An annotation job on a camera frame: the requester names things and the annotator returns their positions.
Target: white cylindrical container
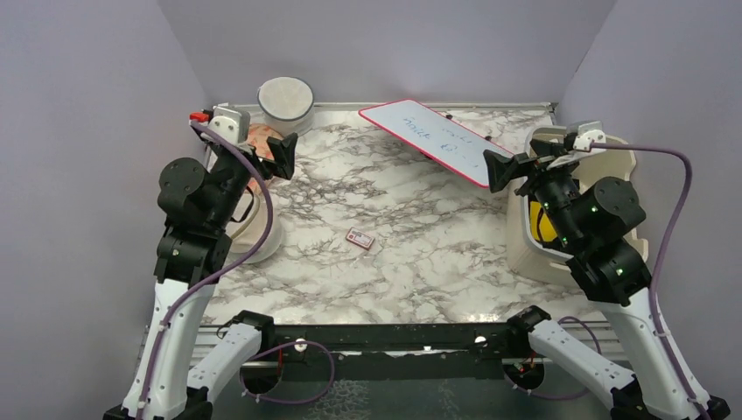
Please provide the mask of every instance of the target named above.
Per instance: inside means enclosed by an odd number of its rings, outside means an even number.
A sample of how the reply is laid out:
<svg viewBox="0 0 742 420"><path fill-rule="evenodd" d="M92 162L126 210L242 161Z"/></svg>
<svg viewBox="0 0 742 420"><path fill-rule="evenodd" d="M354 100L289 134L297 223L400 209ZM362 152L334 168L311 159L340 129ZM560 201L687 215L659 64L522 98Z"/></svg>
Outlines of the white cylindrical container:
<svg viewBox="0 0 742 420"><path fill-rule="evenodd" d="M314 93L303 80L294 77L268 80L257 91L257 103L265 114L265 123L282 136L290 133L301 136L312 128Z"/></svg>

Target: gray wall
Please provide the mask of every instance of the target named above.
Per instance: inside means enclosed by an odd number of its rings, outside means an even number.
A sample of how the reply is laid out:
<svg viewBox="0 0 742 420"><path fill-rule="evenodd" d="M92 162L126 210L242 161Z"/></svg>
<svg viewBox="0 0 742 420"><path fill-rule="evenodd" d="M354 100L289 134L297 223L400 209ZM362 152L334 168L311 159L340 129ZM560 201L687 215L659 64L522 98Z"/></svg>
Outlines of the gray wall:
<svg viewBox="0 0 742 420"><path fill-rule="evenodd" d="M567 88L562 123L602 119L637 144L676 148L694 182L663 269L661 305L691 368L740 410L742 2L619 0ZM640 154L635 184L656 251L683 182L673 157Z"/></svg>
<svg viewBox="0 0 742 420"><path fill-rule="evenodd" d="M559 101L614 0L159 0L209 99Z"/></svg>
<svg viewBox="0 0 742 420"><path fill-rule="evenodd" d="M0 417L101 418L134 374L164 216L205 96L153 1L3 2Z"/></svg>

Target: marble table surface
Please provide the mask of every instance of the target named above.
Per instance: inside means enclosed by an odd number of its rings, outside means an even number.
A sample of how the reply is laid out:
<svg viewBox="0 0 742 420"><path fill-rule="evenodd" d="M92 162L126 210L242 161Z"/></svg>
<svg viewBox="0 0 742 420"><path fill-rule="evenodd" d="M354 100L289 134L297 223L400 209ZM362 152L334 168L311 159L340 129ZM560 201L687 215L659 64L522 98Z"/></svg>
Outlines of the marble table surface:
<svg viewBox="0 0 742 420"><path fill-rule="evenodd" d="M546 108L447 112L512 152L534 127L551 125ZM293 180L269 188L285 228L281 248L224 276L205 324L243 309L281 324L487 322L528 305L555 319L603 319L579 289L508 269L504 192L446 170L357 110L318 108L296 167ZM350 227L375 238L369 251L346 241Z"/></svg>

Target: purple cable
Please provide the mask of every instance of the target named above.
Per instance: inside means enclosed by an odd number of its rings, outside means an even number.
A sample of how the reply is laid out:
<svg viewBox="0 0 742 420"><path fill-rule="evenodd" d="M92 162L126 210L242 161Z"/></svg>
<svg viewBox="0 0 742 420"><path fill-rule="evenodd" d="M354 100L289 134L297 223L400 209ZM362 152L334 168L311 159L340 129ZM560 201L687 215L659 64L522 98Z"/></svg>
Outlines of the purple cable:
<svg viewBox="0 0 742 420"><path fill-rule="evenodd" d="M253 394L250 391L248 391L248 388L245 386L245 381L242 379L242 374L240 374L240 384L242 385L242 389L244 392L242 392L242 396L251 396L255 398L257 402L260 401L268 401L270 403L278 403L278 404L284 404L284 405L302 405L302 404L308 404L313 403L317 401L319 398L322 398L327 394L327 392L330 391L330 388L333 386L333 383L335 382L335 360L333 359L333 355L330 353L329 350L327 350L327 347L322 346L318 342L315 341L292 341L291 343L283 343L280 346L275 346L269 350L266 350L262 353L256 354L255 356L249 358L251 361L255 361L257 359L260 359L264 356L267 356L268 354L275 353L277 351L283 350L286 347L291 347L295 345L309 345L309 346L315 346L318 347L320 350L322 350L323 353L327 354L327 359L330 360L330 380L327 381L327 385L325 385L325 388L322 389L318 394L311 398L305 398L304 400L282 400L279 398L271 398L269 396L263 396L263 394Z"/></svg>
<svg viewBox="0 0 742 420"><path fill-rule="evenodd" d="M675 370L675 374L677 375L678 380L680 380L680 383L682 384L682 389L685 391L686 394L688 394L689 401L692 401L693 405L695 405L698 409L698 412L701 413L701 417L704 420L711 420L711 417L706 411L706 408L696 401L697 395L695 392L693 392L693 388L690 386L688 378L685 377L683 368L680 366L680 361L677 359L677 356L673 351L672 346L670 345L670 341L664 335L665 328L662 325L659 305L657 304L657 289L660 285L660 273L662 272L662 264L665 261L665 255L668 252L670 236L672 235L673 229L675 229L675 224L677 223L678 217L680 217L680 212L681 210L683 210L685 200L688 198L688 192L690 191L690 182L693 180L693 168L690 165L690 159L688 159L688 157L680 151L666 149L663 147L608 143L594 143L591 147L594 147L596 149L612 149L619 151L653 151L656 153L673 155L682 160L682 165L685 168L685 180L682 183L682 190L680 191L680 197L677 199L677 204L675 204L675 210L673 210L673 213L670 216L668 226L665 227L665 234L662 236L660 248L659 250L657 250L657 260L654 262L654 268L652 270L652 283L649 285L649 311L652 312L652 321L654 323L654 328L657 330L657 336L662 343L662 347L664 347L665 349L665 353L668 355L668 359L670 361L670 364L672 365L673 370Z"/></svg>
<svg viewBox="0 0 742 420"><path fill-rule="evenodd" d="M205 279L201 280L200 282L196 283L191 289L189 289L186 293L184 293L181 297L179 297L170 307L170 309L165 313L162 321L160 321L159 327L163 327L162 330L159 330L157 332L157 335L155 336L155 340L152 343L152 350L150 351L150 359L147 361L147 370L144 373L144 381L142 383L142 393L139 394L139 403L144 403L144 407L146 408L147 404L147 395L150 391L150 386L152 383L152 375L155 371L155 365L158 359L158 352L160 349L160 346L162 346L162 340L165 336L165 332L167 332L167 325L172 319L172 317L175 315L175 312L178 311L180 306L185 302L190 296L193 295L193 293L199 291L202 287L206 286L207 284L212 284L216 282L219 277L227 274L230 270L234 269L235 267L238 267L245 261L247 261L248 258L250 258L257 250L263 245L263 243L268 239L268 234L270 233L270 229L273 227L273 201L270 199L270 194L268 193L268 187L265 185L265 181L263 181L263 178L260 176L260 173L257 171L257 169L242 155L239 149L234 147L232 144L230 144L227 140L224 139L224 137L216 134L212 130L210 130L207 127L204 127L197 122L191 122L191 127L193 127L196 131L200 133L208 134L217 144L227 149L230 153L234 155L235 158L237 158L238 161L240 161L241 164L245 165L245 168L248 169L250 172L250 175L257 181L257 184L260 186L260 191L262 191L262 195L265 198L265 206L268 209L268 220L265 223L265 230L262 231L262 235L260 235L260 238L255 242L255 245L253 245L253 248L251 248L247 254L241 256L236 261L229 264L227 267L224 267L220 269L219 271L213 273L211 276L206 277ZM139 409L136 410L136 420L142 420L144 416L144 410L145 409Z"/></svg>
<svg viewBox="0 0 742 420"><path fill-rule="evenodd" d="M587 324L585 322L583 322L583 321L581 321L581 320L579 320L579 319L577 319L575 317L568 316L568 317L564 317L562 319L559 319L558 324L561 325L565 321L568 321L568 320L571 321L571 323L580 324L587 331L587 333L590 334L590 337L592 338L592 342L595 343L595 351L597 351L598 354L602 354L603 353L600 350L600 343L598 342L598 337L595 336L595 333L590 329L589 326L587 326ZM542 400L548 400L548 401L569 401L569 400L576 400L576 399L578 399L580 397L586 396L590 392L590 390L588 388L583 388L582 390L580 390L580 391L578 391L578 392L576 392L574 394L568 394L568 395L541 394L539 392L534 392L533 390L530 390L529 391L528 389L521 388L521 387L515 385L515 382L513 382L513 380L511 380L507 375L505 375L505 380L508 383L510 383L510 385L513 385L519 391L525 392L526 394L528 394L528 396L533 396L535 398L539 398L539 399L542 399Z"/></svg>

